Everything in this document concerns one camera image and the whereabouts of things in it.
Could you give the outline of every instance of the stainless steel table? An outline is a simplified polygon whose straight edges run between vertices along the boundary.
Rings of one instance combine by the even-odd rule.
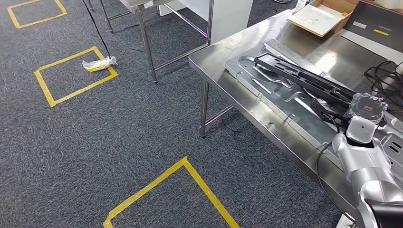
[[[291,11],[286,10],[189,56],[190,66],[204,79],[200,135],[205,136],[207,124],[235,107],[308,176],[317,181],[315,159],[324,142],[313,144],[297,133],[289,121],[281,119],[230,75],[225,70],[226,62],[268,39],[275,38],[338,81],[362,92],[360,83],[357,82],[362,73],[384,59],[340,36],[335,37],[337,39],[333,42],[327,42],[329,37],[319,38],[288,23],[286,18],[290,14]],[[231,105],[206,120],[210,85]],[[329,195],[355,217],[353,193],[344,173],[324,156],[320,159],[319,171]]]
[[[139,22],[140,25],[140,30],[141,30],[141,34],[142,34],[142,38],[143,38],[143,43],[144,43],[144,47],[145,47],[145,52],[147,54],[147,59],[148,59],[148,63],[150,65],[150,73],[151,76],[153,78],[153,82],[157,83],[157,75],[156,75],[156,71],[159,69],[162,69],[164,67],[166,67],[167,65],[170,65],[182,58],[185,58],[187,56],[189,56],[190,54],[201,50],[205,47],[207,47],[208,45],[210,45],[211,43],[211,24],[212,24],[212,14],[213,14],[213,6],[214,6],[214,0],[209,0],[210,4],[209,4],[209,21],[208,21],[208,26],[207,26],[207,33],[204,32],[201,28],[197,27],[196,25],[194,25],[191,21],[189,21],[186,17],[184,17],[182,14],[180,14],[179,12],[175,11],[172,7],[170,7],[169,5],[167,5],[168,2],[171,2],[173,0],[120,0],[120,2],[128,9],[127,12],[123,12],[121,14],[109,17],[106,13],[106,9],[104,6],[104,0],[99,0],[99,2],[101,3],[101,7],[102,10],[104,12],[104,16],[105,16],[105,21],[106,24],[109,28],[109,30],[111,32],[113,32],[112,30],[112,26],[110,23],[110,20],[122,17],[124,15],[130,14],[130,13],[134,13],[137,15],[137,20]],[[164,5],[166,8],[168,8],[170,11],[172,11],[174,14],[176,14],[179,18],[181,18],[183,21],[185,21],[188,25],[190,25],[192,28],[194,28],[196,31],[198,31],[201,35],[203,35],[207,41],[206,44],[197,47],[193,50],[190,50],[186,53],[183,53],[180,56],[177,56],[173,59],[170,59],[168,61],[166,61],[165,63],[162,63],[159,66],[154,66],[154,62],[153,62],[153,57],[151,55],[151,50],[150,50],[150,45],[148,43],[148,35],[147,35],[147,30],[145,28],[145,24],[144,24],[144,16],[143,16],[143,11],[153,8],[153,7],[157,7],[160,5]]]

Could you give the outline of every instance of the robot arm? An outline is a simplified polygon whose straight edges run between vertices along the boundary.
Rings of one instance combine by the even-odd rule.
[[[338,155],[356,199],[359,228],[402,228],[403,190],[391,173],[381,142],[373,138],[376,125],[354,116],[344,133],[335,136]]]

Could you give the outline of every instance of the carpet floor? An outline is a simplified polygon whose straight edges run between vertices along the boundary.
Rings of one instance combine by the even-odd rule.
[[[184,59],[158,71],[153,84],[134,15],[113,20],[110,33],[92,0],[118,76],[50,107],[35,70],[92,46],[106,50],[82,1],[60,0],[66,15],[19,29],[7,7],[25,1],[0,1],[0,227],[100,228],[113,208],[185,156],[241,227],[336,226],[340,215],[322,190],[236,110],[198,137],[202,80]],[[110,16],[125,11],[119,0],[104,2]],[[254,0],[249,25],[294,6]],[[21,26],[62,13],[54,0],[11,11]],[[190,10],[181,13],[206,29]],[[156,65],[205,42],[175,15],[150,9],[145,19]],[[83,60],[97,56],[41,71],[54,100],[108,76],[88,73]],[[227,102],[210,93],[212,114]],[[184,168],[112,224],[228,227]]]

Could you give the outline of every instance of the plastic bag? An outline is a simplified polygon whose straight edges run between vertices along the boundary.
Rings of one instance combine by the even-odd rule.
[[[110,57],[107,56],[106,59],[101,59],[98,61],[93,61],[93,62],[86,62],[83,61],[83,67],[88,70],[89,72],[94,72],[98,70],[103,70],[108,68],[110,65],[116,64],[116,58],[114,56]]]
[[[356,93],[344,117],[351,118],[357,115],[378,124],[387,107],[388,104],[383,102],[383,98],[372,96],[369,93]]]

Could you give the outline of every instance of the yellow tape square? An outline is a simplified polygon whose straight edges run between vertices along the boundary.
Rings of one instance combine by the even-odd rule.
[[[115,72],[115,70],[113,70],[113,68],[110,66],[110,67],[107,68],[109,73],[110,73],[109,76],[106,76],[106,77],[102,78],[101,80],[98,80],[98,81],[96,81],[96,82],[94,82],[94,83],[92,83],[90,85],[87,85],[86,87],[84,87],[82,89],[79,89],[79,90],[77,90],[77,91],[75,91],[73,93],[70,93],[69,95],[67,95],[65,97],[62,97],[62,98],[60,98],[58,100],[54,100],[53,97],[52,97],[52,94],[50,94],[50,92],[49,92],[48,86],[46,85],[45,81],[43,80],[42,75],[40,74],[40,71],[44,70],[44,69],[47,69],[49,67],[55,66],[57,64],[67,62],[67,61],[69,61],[71,59],[74,59],[74,58],[76,58],[78,56],[82,56],[82,55],[84,55],[84,54],[86,54],[88,52],[91,52],[91,51],[94,51],[99,59],[105,59],[104,56],[101,54],[101,52],[98,50],[98,48],[96,48],[95,46],[92,46],[91,48],[89,48],[87,50],[81,51],[81,52],[79,52],[77,54],[74,54],[72,56],[69,56],[67,58],[61,59],[61,60],[56,61],[54,63],[50,63],[50,64],[47,64],[47,65],[41,66],[34,72],[35,77],[37,78],[38,83],[40,85],[40,88],[42,89],[43,94],[45,95],[46,99],[48,100],[48,103],[49,103],[50,107],[54,107],[55,105],[57,105],[57,104],[59,104],[59,103],[61,103],[63,101],[66,101],[66,100],[68,100],[68,99],[70,99],[70,98],[72,98],[72,97],[74,97],[74,96],[76,96],[76,95],[78,95],[78,94],[80,94],[80,93],[82,93],[84,91],[87,91],[88,89],[91,89],[91,88],[93,88],[93,87],[95,87],[95,86],[97,86],[97,85],[99,85],[101,83],[104,83],[107,80],[112,79],[112,78],[117,76],[117,73]]]
[[[61,17],[61,16],[67,14],[66,9],[63,7],[63,5],[60,3],[60,1],[59,1],[59,0],[55,0],[55,3],[56,3],[56,4],[59,6],[59,8],[62,10],[62,13],[61,13],[61,14],[58,14],[58,15],[53,16],[53,17],[50,17],[50,18],[45,18],[45,19],[42,19],[42,20],[34,21],[34,22],[31,22],[31,23],[28,23],[28,24],[25,24],[25,25],[20,25],[20,24],[18,23],[18,21],[17,21],[17,18],[16,18],[15,15],[14,15],[14,12],[12,11],[12,9],[15,8],[15,7],[18,7],[18,6],[27,5],[27,4],[30,4],[30,3],[37,2],[37,1],[41,1],[41,0],[27,1],[27,2],[24,2],[24,3],[20,3],[20,4],[17,4],[17,5],[13,5],[13,6],[7,7],[7,11],[9,12],[9,15],[10,15],[10,17],[11,17],[11,20],[12,20],[12,22],[14,23],[14,26],[15,26],[16,28],[19,29],[19,28],[28,27],[28,26],[35,25],[35,24],[38,24],[38,23],[41,23],[41,22],[44,22],[44,21],[47,21],[47,20],[52,20],[52,19],[55,19],[55,18],[58,18],[58,17]]]
[[[117,205],[112,211],[108,213],[108,216],[106,217],[103,225],[104,228],[113,228],[112,225],[112,219],[116,217],[120,212],[122,212],[124,209],[129,207],[131,204],[136,202],[140,197],[142,197],[144,194],[146,194],[149,190],[157,186],[159,183],[161,183],[163,180],[165,180],[169,175],[173,174],[175,171],[177,171],[180,167],[184,167],[189,174],[193,177],[194,181],[199,185],[201,190],[203,190],[204,194],[209,198],[211,203],[214,205],[214,207],[217,209],[217,211],[221,214],[221,216],[224,218],[224,220],[228,223],[230,228],[239,228],[239,225],[237,222],[232,218],[232,216],[228,213],[228,211],[225,209],[224,205],[218,200],[218,198],[214,195],[214,193],[211,191],[209,186],[203,181],[201,176],[197,173],[197,171],[193,168],[193,166],[188,162],[187,157],[184,157],[180,159],[177,163],[175,163],[173,166],[168,168],[165,172],[163,172],[159,177],[157,177],[154,181],[152,181],[150,184],[142,188],[140,191],[135,193],[134,195],[130,196],[127,198],[125,201],[121,202],[119,205]]]

